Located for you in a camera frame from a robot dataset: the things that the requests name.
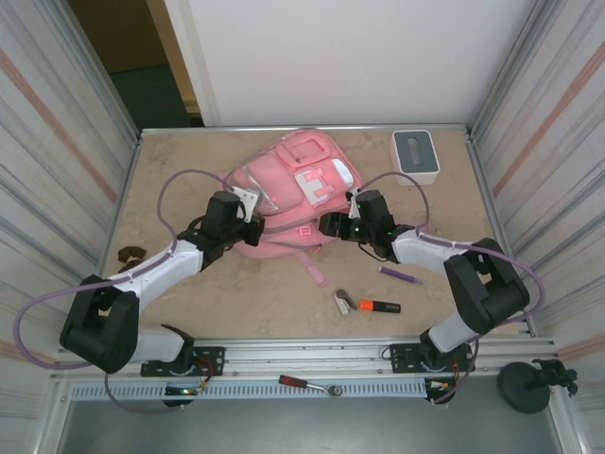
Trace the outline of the pink student backpack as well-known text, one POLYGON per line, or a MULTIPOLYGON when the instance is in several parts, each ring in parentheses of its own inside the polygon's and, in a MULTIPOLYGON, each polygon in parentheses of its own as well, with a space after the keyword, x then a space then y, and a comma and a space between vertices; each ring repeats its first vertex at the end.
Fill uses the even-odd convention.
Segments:
POLYGON ((259 196, 254 214, 265 220, 259 244, 239 242, 239 253, 254 259, 296 255, 316 284, 327 280, 310 259, 332 238, 319 230, 320 217, 348 212, 346 194, 363 184, 343 148, 327 133, 291 131, 224 176, 233 187, 259 196))

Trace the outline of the purple pen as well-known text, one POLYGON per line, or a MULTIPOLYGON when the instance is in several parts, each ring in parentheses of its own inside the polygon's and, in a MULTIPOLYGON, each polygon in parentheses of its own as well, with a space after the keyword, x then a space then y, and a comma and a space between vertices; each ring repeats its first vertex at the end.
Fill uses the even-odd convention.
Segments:
POLYGON ((402 281, 405 281, 405 282, 408 282, 408 283, 420 284, 420 285, 422 285, 424 283, 421 279, 419 279, 419 278, 417 278, 415 276, 412 276, 412 275, 409 275, 409 274, 405 274, 405 273, 402 273, 402 272, 397 271, 397 270, 393 270, 393 269, 388 268, 388 267, 382 266, 378 270, 382 274, 385 274, 387 276, 390 276, 390 277, 393 277, 393 278, 396 278, 396 279, 399 279, 399 280, 402 280, 402 281))

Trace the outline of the small grey stapler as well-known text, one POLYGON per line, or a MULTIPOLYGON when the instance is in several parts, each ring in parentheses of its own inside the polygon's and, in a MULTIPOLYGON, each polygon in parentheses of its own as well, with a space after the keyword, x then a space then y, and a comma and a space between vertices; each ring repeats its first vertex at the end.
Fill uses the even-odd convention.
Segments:
POLYGON ((335 293, 335 301, 342 316, 349 315, 352 311, 357 310, 357 306, 349 296, 349 294, 342 288, 339 288, 335 293))

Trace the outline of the orange black highlighter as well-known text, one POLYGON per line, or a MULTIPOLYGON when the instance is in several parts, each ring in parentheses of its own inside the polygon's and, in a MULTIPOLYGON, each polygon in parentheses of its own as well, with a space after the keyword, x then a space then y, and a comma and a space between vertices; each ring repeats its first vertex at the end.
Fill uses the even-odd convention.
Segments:
POLYGON ((381 313, 391 313, 391 314, 400 314, 401 306, 395 303, 387 303, 382 301, 375 300, 361 300, 359 302, 358 308, 362 311, 369 312, 381 312, 381 313))

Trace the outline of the white grey tissue box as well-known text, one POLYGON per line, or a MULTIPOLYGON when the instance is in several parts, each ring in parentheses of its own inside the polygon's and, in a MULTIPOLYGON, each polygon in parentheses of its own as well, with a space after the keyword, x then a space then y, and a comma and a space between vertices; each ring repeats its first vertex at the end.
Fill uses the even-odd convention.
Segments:
POLYGON ((433 184, 441 172, 433 137, 427 130, 394 131, 390 153, 394 170, 410 175, 419 185, 433 184))

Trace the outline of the small brown crumpled object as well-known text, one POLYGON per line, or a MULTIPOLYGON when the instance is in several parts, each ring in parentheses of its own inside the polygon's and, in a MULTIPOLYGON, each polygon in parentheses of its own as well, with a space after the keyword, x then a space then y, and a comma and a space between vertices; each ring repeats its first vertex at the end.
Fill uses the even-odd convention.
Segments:
POLYGON ((146 258, 147 250, 139 246, 126 246, 117 252, 118 262, 121 264, 119 272, 128 271, 140 265, 146 258))

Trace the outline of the corrugated side panel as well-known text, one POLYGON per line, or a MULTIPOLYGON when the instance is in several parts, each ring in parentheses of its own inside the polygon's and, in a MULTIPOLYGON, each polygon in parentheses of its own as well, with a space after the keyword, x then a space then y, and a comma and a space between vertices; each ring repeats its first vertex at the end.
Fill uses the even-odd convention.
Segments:
POLYGON ((137 145, 67 0, 0 0, 0 454, 35 447, 70 306, 32 300, 103 267, 137 145))
POLYGON ((605 454, 605 0, 534 0, 471 138, 531 319, 577 370, 579 443, 605 454))

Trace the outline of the aluminium back rail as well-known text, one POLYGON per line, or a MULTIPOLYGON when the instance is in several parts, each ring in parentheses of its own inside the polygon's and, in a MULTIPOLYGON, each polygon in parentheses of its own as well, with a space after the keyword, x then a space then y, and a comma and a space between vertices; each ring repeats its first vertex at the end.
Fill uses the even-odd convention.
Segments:
POLYGON ((261 131, 295 131, 300 129, 317 129, 321 131, 390 131, 390 130, 455 130, 467 131, 463 123, 403 123, 403 124, 352 124, 352 125, 299 125, 299 126, 234 126, 206 128, 170 128, 142 129, 141 136, 168 133, 219 133, 219 132, 261 132, 261 131))

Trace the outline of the aluminium front rail frame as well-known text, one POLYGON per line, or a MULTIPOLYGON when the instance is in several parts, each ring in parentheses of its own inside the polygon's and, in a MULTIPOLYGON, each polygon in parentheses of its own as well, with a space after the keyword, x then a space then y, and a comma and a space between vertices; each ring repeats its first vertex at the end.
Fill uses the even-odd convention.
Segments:
MULTIPOLYGON (((198 347, 225 349, 223 378, 378 378, 391 375, 385 349, 394 343, 415 343, 415 337, 196 339, 198 347)), ((558 356, 549 338, 489 335, 479 344, 472 376, 497 375, 505 365, 558 356)))

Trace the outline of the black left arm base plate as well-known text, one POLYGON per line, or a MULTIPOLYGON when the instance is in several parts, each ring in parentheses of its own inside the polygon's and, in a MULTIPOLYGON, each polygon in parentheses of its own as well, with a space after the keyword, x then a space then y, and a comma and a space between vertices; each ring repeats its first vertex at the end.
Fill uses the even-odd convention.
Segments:
POLYGON ((172 362, 150 360, 143 363, 143 377, 222 376, 226 349, 220 346, 192 347, 172 362))

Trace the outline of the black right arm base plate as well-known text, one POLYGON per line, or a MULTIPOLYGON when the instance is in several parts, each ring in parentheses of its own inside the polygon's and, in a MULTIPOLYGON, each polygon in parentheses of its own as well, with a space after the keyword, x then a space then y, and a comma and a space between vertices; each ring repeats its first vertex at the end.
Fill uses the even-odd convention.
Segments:
POLYGON ((442 353, 420 343, 395 343, 388 347, 388 361, 395 374, 453 373, 454 366, 462 372, 473 371, 472 348, 462 344, 456 349, 442 353))

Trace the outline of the red-handled ratchet wrench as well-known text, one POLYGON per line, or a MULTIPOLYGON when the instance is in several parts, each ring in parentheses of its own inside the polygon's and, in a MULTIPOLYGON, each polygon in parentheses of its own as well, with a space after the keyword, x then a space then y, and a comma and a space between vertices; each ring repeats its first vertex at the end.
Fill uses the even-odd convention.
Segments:
POLYGON ((320 385, 317 383, 311 383, 308 380, 293 377, 290 375, 280 375, 278 379, 279 383, 285 386, 298 388, 298 389, 311 389, 325 393, 331 397, 339 397, 343 395, 343 389, 340 385, 329 384, 320 385))

